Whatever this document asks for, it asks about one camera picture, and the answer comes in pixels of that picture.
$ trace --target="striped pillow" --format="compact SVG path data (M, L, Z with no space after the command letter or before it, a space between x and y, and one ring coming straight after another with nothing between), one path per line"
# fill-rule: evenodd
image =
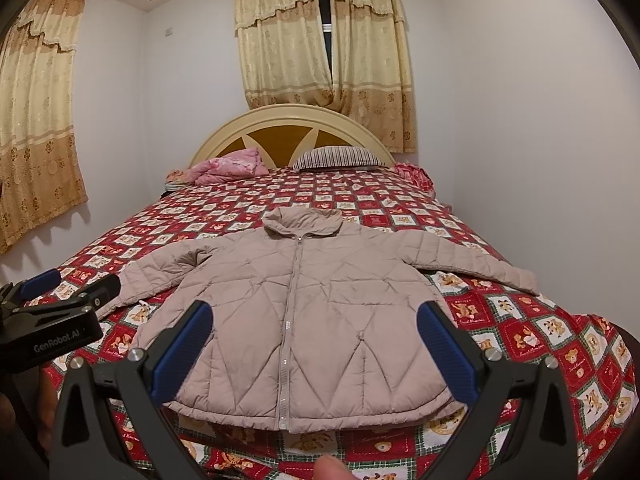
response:
M303 153L293 165L294 170L338 170L342 168L372 168L383 162L366 148L359 146L323 146Z

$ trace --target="red patterned bed sheet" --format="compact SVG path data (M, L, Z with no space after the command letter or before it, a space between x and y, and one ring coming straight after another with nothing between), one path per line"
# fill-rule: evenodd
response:
M337 208L348 221L380 230L424 229L501 258L427 193L387 170L294 173L176 192L107 232L61 267L63 283L41 301L68 298L80 286L159 246L184 238L214 237L261 225L263 213L293 205ZM561 363L578 436L580 480L603 462L637 403L634 367L616 330L598 316L570 316L550 300L451 273L427 275L441 291L459 326L481 346L501 348L512 360L538 362L553 354ZM58 358L49 368L56 386L74 355L89 362L123 357L137 327L172 293L123 308L101 322L104 336ZM132 457L149 466L122 405L114 413ZM472 478L494 462L516 411L507 403ZM414 480L437 457L463 413L401 430L323 431L290 435L221 427L168 413L192 456L209 472L255 480L311 479L313 460L332 453L363 480Z

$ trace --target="quilted jacket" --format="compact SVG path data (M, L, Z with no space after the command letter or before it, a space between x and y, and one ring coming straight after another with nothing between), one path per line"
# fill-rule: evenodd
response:
M478 250L418 230L385 233L340 211L281 207L264 227L166 245L127 265L98 314L171 287L140 326L148 347L193 300L214 336L170 407L219 424L308 433L407 424L459 405L415 327L439 291L417 269L451 270L526 292L536 279Z

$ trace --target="curtain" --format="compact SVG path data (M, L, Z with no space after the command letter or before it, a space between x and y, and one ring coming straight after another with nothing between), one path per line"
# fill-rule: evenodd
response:
M334 101L393 153L415 153L415 104L400 0L331 0Z
M235 10L250 108L332 102L318 0L236 0Z
M0 253L82 202L71 75L84 0L30 0L0 48Z

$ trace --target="bed frame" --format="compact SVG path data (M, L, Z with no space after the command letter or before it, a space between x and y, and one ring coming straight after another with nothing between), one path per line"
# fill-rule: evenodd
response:
M216 130L190 167L235 150L258 148L268 169L284 168L321 146L361 146L386 166L395 164L384 144L353 119L318 106L277 104L251 110Z

